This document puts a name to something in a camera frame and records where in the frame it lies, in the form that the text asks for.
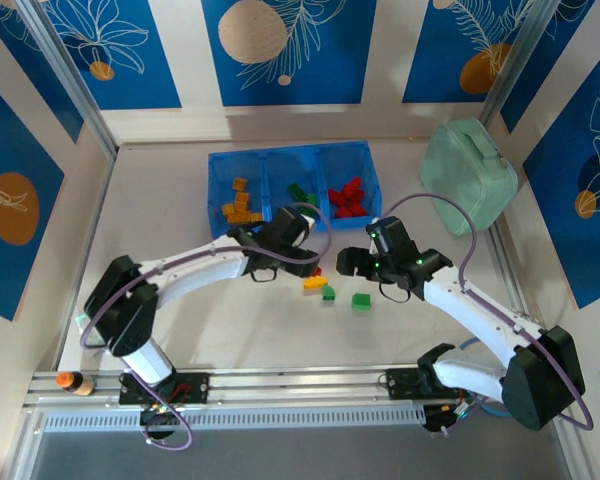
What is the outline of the blue three-compartment tray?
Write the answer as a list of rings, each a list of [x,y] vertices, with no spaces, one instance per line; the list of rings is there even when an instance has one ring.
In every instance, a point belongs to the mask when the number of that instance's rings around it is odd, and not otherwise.
[[[337,207],[328,190],[342,191],[354,177],[362,180],[365,197],[360,203],[367,216],[336,219]],[[210,229],[218,237],[230,228],[222,206],[235,200],[235,177],[248,181],[249,209],[266,220],[280,207],[294,202],[287,192],[297,183],[307,194],[315,194],[319,208],[335,230],[365,226],[382,212],[382,191],[369,144],[366,141],[253,149],[211,153],[208,157],[207,212]]]

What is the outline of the teal zippered fabric case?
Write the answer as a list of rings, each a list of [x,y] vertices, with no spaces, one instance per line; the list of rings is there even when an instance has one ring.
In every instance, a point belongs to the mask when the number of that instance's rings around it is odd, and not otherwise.
[[[426,192],[452,200],[433,203],[447,230],[463,236],[489,228],[518,191],[518,176],[475,117],[436,126],[420,166]]]

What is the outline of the blue stethoscope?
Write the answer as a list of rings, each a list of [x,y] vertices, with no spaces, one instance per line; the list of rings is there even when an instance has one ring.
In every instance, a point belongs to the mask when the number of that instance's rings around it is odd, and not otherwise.
[[[459,349],[461,350],[465,350],[466,348],[468,348],[469,346],[475,344],[475,343],[480,343],[480,340],[477,337],[472,337],[468,340],[465,340],[464,342],[462,342],[459,346]],[[500,419],[507,419],[511,417],[511,414],[504,410],[504,409],[499,409],[496,408],[494,406],[492,406],[490,403],[488,402],[484,402],[481,405],[481,409],[486,412],[489,415],[495,416],[497,418]]]

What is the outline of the brown bottle orange cap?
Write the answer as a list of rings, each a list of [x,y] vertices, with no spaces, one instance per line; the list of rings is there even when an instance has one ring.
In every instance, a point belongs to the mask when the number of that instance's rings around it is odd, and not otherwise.
[[[95,390],[92,378],[77,371],[59,372],[56,375],[56,384],[64,391],[78,396],[89,396]]]

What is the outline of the aluminium frame side rail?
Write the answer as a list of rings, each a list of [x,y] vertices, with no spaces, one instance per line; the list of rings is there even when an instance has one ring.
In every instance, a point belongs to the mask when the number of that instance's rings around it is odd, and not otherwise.
[[[526,316],[529,313],[527,302],[517,280],[513,263],[509,258],[501,228],[495,223],[489,227],[485,236],[488,241],[495,270],[507,292],[509,306],[513,311]]]

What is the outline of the aluminium mounting rail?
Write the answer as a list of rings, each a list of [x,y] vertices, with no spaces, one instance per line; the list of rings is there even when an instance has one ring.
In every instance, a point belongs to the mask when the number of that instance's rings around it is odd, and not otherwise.
[[[207,403],[211,408],[381,405],[389,393],[379,383],[387,365],[283,369],[208,369]],[[119,371],[92,370],[94,393],[81,397],[55,384],[53,372],[33,375],[23,405],[60,408],[115,407],[121,388]]]

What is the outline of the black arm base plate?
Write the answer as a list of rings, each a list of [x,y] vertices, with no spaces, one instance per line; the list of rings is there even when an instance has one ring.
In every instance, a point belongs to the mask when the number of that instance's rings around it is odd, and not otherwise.
[[[168,403],[206,404],[209,391],[208,373],[185,373],[175,371],[169,377],[150,385],[150,388]],[[141,385],[132,373],[119,376],[120,405],[148,405],[156,399]]]
[[[445,387],[420,368],[390,368],[384,376],[391,400],[459,401],[469,397],[466,390]]]

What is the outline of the aluminium frame post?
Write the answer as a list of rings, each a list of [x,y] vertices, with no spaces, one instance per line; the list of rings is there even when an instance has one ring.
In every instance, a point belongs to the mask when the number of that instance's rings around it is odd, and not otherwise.
[[[106,157],[114,162],[119,146],[79,69],[37,0],[14,0],[17,10],[64,90]]]
[[[508,134],[516,129],[573,34],[564,18],[568,5],[562,0],[528,0],[525,6],[527,16],[478,117],[486,128],[502,121]]]

